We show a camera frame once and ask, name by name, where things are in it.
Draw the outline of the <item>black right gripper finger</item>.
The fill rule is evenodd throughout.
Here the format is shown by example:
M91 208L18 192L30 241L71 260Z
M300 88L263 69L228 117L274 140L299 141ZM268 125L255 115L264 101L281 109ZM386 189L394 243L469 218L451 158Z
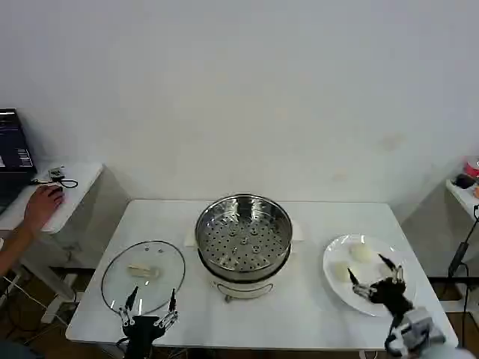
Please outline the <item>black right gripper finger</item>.
M349 273L349 278L353 285L353 292L360 297L369 300L370 299L370 286L367 284L360 283L356 276L351 271L351 268L347 268Z
M392 279L393 283L403 283L403 267L402 265L396 265L392 260L387 257L384 257L382 254L379 254L379 258L384 262L390 271L389 277Z

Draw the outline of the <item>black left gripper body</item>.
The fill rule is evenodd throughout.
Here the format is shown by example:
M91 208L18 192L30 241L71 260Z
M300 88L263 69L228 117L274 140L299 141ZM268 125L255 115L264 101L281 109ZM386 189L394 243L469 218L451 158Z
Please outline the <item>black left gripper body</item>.
M133 316L125 325L126 359L150 358L153 341L160 337L158 316Z

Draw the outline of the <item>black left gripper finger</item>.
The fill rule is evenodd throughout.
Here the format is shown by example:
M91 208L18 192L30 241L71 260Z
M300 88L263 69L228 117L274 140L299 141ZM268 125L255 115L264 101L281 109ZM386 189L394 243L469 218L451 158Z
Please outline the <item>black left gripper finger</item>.
M156 321L154 325L162 329L169 329L177 321L178 316L176 289L172 289L171 297L168 302L168 311L161 319Z
M126 298L125 304L119 307L119 314L123 323L123 326L133 325L133 320L130 318L130 312L133 309L135 298L138 294L138 286L132 291L132 293Z

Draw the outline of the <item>person's hand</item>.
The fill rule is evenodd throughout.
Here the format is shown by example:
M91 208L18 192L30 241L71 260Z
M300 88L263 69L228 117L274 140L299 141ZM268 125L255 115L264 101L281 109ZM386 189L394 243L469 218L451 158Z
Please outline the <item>person's hand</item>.
M58 185L39 186L25 207L23 227L33 235L39 233L63 202L62 187Z

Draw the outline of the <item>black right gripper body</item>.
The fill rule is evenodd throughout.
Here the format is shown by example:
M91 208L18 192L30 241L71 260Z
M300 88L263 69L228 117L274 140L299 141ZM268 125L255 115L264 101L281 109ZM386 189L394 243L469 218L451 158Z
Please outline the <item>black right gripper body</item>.
M403 280L386 278L370 285L369 300L374 304L383 304L393 317L402 318L413 309L413 304L404 296L406 284Z

